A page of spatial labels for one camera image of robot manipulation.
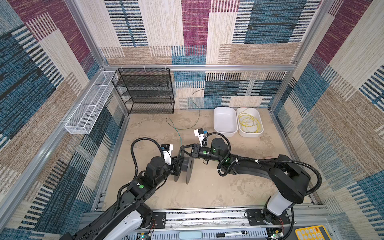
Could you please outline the black perforated cable spool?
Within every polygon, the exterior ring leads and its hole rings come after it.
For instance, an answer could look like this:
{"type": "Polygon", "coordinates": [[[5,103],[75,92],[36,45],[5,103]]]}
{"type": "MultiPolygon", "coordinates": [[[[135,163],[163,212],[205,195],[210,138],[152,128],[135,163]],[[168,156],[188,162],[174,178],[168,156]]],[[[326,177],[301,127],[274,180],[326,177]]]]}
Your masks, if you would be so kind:
{"type": "MultiPolygon", "coordinates": [[[[179,156],[175,159],[184,159],[182,166],[181,166],[181,173],[186,173],[186,184],[188,185],[192,176],[193,166],[194,166],[194,158],[191,157],[182,157],[181,151],[179,152],[179,156]]],[[[179,176],[174,176],[174,182],[177,182],[180,178],[179,176]]]]}

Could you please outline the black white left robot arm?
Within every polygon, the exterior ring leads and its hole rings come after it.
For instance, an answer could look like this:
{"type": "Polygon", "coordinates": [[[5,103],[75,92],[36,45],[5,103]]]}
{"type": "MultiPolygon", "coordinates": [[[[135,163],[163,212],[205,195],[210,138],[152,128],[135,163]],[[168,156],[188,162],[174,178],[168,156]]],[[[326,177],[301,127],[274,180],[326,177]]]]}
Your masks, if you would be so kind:
{"type": "Polygon", "coordinates": [[[153,157],[141,175],[127,184],[113,206],[74,235],[64,234],[62,240],[119,240],[139,228],[151,224],[153,211],[145,204],[168,176],[181,173],[184,157],[153,157]]]}

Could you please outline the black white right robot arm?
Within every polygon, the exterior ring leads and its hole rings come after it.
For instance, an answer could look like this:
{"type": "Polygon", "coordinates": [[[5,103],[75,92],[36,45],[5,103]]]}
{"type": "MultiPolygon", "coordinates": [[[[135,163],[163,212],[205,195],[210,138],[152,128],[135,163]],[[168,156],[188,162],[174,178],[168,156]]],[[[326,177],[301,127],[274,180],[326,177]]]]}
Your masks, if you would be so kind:
{"type": "Polygon", "coordinates": [[[260,219],[264,225],[277,224],[284,218],[287,209],[302,204],[304,198],[314,193],[322,184],[319,171],[313,166],[290,159],[286,155],[277,158],[256,159],[231,153],[232,146],[227,138],[215,138],[207,145],[207,137],[200,144],[180,147],[182,157],[191,160],[202,159],[206,163],[218,162],[218,174],[251,175],[271,180],[278,191],[268,198],[264,207],[257,213],[247,212],[248,219],[254,224],[260,219]]]}

